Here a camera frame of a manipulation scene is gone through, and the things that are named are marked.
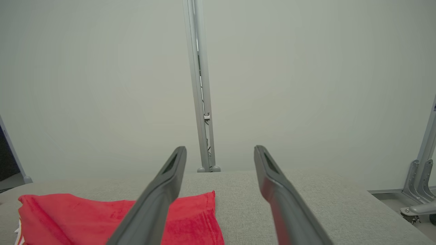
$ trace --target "folded red fabric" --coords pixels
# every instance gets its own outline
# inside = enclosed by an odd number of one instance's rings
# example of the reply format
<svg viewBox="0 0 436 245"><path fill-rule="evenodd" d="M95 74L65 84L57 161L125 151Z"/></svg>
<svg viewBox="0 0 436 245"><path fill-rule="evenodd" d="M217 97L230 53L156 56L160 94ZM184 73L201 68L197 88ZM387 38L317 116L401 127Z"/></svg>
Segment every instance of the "folded red fabric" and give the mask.
<svg viewBox="0 0 436 245"><path fill-rule="evenodd" d="M23 195L18 244L105 244L135 201L92 201L71 194ZM170 206L162 244L224 244L215 192L178 198Z"/></svg>

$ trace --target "red garment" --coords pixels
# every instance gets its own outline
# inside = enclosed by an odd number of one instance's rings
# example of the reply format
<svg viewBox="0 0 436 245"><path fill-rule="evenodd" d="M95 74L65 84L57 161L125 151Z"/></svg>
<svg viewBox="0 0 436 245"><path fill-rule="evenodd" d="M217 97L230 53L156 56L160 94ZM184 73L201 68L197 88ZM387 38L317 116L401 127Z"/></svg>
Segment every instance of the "red garment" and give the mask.
<svg viewBox="0 0 436 245"><path fill-rule="evenodd" d="M23 204L18 209L21 236L25 244L33 245L105 244L135 203L92 201L71 194L23 195L18 200ZM173 202L162 244L224 244L215 218L215 192Z"/></svg>

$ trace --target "perforated metal bracket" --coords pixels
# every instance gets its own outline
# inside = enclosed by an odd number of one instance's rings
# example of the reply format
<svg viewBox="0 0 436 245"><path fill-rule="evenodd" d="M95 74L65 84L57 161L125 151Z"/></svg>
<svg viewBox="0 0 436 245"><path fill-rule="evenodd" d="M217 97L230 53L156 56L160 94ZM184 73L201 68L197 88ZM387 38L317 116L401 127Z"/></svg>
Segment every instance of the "perforated metal bracket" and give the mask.
<svg viewBox="0 0 436 245"><path fill-rule="evenodd" d="M432 167L433 167L433 160L430 159L424 165L421 178L419 180L418 188L416 189L418 191L418 194L420 194L421 196L425 197L430 201L436 200L436 196L433 195L433 193L429 189L429 178L432 172Z"/></svg>
<svg viewBox="0 0 436 245"><path fill-rule="evenodd" d="M420 196L415 188L415 177L418 167L418 160L415 160L410 164L409 172L407 173L406 182L404 183L404 188L402 192L404 195L410 197L418 203L424 204L428 203L428 201L424 197Z"/></svg>

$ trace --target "white wall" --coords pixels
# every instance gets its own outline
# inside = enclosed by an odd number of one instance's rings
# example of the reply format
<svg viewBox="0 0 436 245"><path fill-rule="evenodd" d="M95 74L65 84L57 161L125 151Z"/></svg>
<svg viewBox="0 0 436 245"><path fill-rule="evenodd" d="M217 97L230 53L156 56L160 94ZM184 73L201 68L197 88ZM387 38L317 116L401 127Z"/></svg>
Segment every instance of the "white wall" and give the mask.
<svg viewBox="0 0 436 245"><path fill-rule="evenodd" d="M436 94L436 1L204 0L216 163L404 185Z"/></svg>
<svg viewBox="0 0 436 245"><path fill-rule="evenodd" d="M201 166L180 0L4 0L0 115L27 175Z"/></svg>

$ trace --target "gray fabric surface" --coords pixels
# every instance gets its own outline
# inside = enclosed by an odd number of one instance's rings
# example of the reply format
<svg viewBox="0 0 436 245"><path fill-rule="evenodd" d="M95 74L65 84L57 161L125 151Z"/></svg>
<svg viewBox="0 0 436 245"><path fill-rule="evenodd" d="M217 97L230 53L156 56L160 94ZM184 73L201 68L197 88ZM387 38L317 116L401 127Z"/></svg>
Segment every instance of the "gray fabric surface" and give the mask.
<svg viewBox="0 0 436 245"><path fill-rule="evenodd" d="M335 244L434 244L367 191L335 174L285 171ZM134 200L154 176L26 184L0 194L0 244L13 244L17 198L71 193L98 201ZM216 217L226 244L277 243L255 171L186 174L180 196L216 192Z"/></svg>

